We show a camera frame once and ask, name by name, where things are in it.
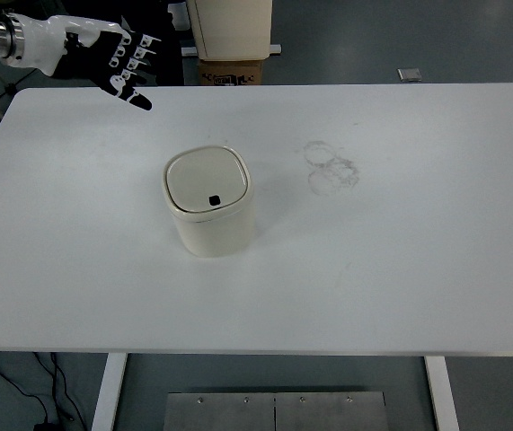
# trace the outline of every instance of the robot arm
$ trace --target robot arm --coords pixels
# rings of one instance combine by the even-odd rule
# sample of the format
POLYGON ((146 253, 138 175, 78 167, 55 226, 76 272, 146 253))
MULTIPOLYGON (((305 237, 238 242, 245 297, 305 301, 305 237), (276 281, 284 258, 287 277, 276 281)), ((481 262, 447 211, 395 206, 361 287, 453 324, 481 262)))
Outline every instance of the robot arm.
POLYGON ((0 17, 0 60, 12 67, 35 67, 48 76, 58 70, 83 71, 95 84, 145 110, 152 103, 135 90, 152 73, 159 39, 118 24, 66 15, 39 21, 17 13, 0 17))

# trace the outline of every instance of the circular marks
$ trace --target circular marks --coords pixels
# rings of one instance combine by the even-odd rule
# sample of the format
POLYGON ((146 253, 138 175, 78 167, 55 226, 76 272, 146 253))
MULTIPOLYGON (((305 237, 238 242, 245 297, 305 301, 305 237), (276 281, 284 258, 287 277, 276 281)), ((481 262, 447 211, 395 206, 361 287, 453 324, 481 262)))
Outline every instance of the circular marks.
POLYGON ((324 141, 306 144, 304 158, 312 169, 308 184, 316 195, 330 196, 343 189, 351 189, 359 180, 354 163, 340 157, 338 151, 324 141))

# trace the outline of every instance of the white table leg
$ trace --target white table leg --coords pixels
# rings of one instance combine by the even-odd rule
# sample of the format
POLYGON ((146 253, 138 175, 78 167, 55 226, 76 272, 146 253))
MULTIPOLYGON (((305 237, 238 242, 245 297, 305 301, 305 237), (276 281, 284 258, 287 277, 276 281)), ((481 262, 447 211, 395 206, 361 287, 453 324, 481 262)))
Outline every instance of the white table leg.
POLYGON ((424 359, 438 431, 459 431, 446 359, 443 356, 425 356, 424 359))
POLYGON ((112 431, 128 353, 109 353, 96 402, 92 431, 112 431))

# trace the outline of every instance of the black button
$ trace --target black button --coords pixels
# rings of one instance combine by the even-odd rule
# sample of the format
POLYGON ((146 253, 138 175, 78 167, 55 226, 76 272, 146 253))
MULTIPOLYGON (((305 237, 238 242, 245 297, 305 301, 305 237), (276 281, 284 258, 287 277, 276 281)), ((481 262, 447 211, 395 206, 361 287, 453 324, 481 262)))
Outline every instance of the black button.
POLYGON ((218 195, 211 196, 210 198, 208 198, 208 202, 210 202, 210 205, 212 207, 220 205, 220 197, 218 195))

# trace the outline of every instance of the floor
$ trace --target floor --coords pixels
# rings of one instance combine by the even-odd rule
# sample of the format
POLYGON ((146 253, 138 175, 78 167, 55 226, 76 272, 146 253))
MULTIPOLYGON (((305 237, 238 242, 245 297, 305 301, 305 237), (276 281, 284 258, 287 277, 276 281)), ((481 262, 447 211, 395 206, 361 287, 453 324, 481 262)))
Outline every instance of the floor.
MULTIPOLYGON (((36 3, 42 7, 31 13, 59 12, 56 0, 36 3)), ((513 82, 513 0, 275 0, 272 43, 282 45, 282 54, 264 64, 267 85, 399 84, 398 67, 418 67, 424 83, 513 82)), ((198 84, 196 62, 184 60, 187 85, 198 84)), ((19 90, 90 85, 2 65, 0 74, 19 90)), ((0 82, 2 112, 11 102, 4 87, 0 82)), ((49 364, 47 354, 41 357, 49 364)), ((88 427, 105 361, 103 354, 58 355, 88 427)), ((451 357, 447 367, 462 430, 513 429, 513 357, 451 357)), ((52 379, 32 353, 0 352, 0 369, 24 391, 39 394, 49 420, 57 421, 52 379)), ((161 430, 170 391, 290 390, 383 391, 391 430, 435 429, 421 358, 187 355, 129 357, 116 429, 161 430)), ((57 393, 76 418, 62 380, 57 393)), ((43 418, 37 400, 0 377, 0 430, 32 429, 43 418)), ((83 429, 78 418, 63 422, 67 430, 83 429)))

